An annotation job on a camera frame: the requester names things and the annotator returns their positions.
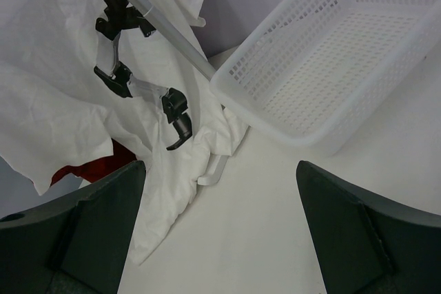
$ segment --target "red cloth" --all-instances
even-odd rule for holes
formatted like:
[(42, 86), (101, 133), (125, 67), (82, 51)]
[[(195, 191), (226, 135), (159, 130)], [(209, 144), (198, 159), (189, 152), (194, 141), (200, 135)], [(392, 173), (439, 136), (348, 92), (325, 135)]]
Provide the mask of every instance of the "red cloth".
[(88, 182), (96, 182), (112, 172), (118, 170), (119, 168), (128, 165), (132, 161), (136, 160), (135, 154), (129, 151), (127, 148), (117, 143), (112, 139), (113, 142), (113, 155), (106, 156), (105, 158), (100, 158), (92, 162), (85, 163), (79, 167), (73, 167), (68, 165), (66, 167), (58, 170), (52, 177), (52, 182), (50, 186), (58, 182), (62, 177), (68, 174), (74, 174), (77, 177), (82, 177)]

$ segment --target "white plastic basket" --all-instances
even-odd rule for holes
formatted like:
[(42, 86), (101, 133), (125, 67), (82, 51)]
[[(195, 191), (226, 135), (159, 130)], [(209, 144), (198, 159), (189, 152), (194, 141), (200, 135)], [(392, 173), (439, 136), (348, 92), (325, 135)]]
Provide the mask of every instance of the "white plastic basket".
[(439, 0), (283, 0), (211, 87), (252, 127), (333, 154), (440, 37)]

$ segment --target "metal rod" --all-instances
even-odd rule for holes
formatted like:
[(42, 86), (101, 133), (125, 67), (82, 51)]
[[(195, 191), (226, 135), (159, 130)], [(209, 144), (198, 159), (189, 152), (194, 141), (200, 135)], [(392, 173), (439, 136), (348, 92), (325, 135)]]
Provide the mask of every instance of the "metal rod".
[(216, 70), (149, 0), (128, 0), (201, 74), (211, 80)]

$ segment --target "white cloth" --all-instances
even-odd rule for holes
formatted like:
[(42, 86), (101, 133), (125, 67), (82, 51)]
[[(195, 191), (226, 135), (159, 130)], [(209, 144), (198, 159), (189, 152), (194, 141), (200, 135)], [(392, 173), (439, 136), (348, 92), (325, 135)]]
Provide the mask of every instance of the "white cloth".
[[(183, 4), (150, 1), (201, 50)], [(118, 97), (93, 74), (94, 24), (104, 7), (102, 0), (0, 0), (0, 87), (14, 85), (0, 95), (8, 105), (0, 112), (0, 154), (39, 193), (57, 167), (111, 154), (110, 138), (151, 165), (130, 250), (140, 264), (192, 201), (210, 153), (232, 155), (246, 126), (222, 110), (205, 78), (161, 34), (124, 31), (120, 59), (134, 75), (188, 99), (194, 137), (166, 151), (177, 135), (162, 111)]]

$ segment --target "white table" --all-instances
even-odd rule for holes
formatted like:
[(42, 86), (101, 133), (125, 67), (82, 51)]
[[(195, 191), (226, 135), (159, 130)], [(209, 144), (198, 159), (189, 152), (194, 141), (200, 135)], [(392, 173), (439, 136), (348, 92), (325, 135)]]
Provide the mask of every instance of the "white table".
[(251, 129), (147, 261), (127, 261), (119, 293), (326, 293), (296, 185), (300, 160), (441, 214), (441, 44), (331, 158)]

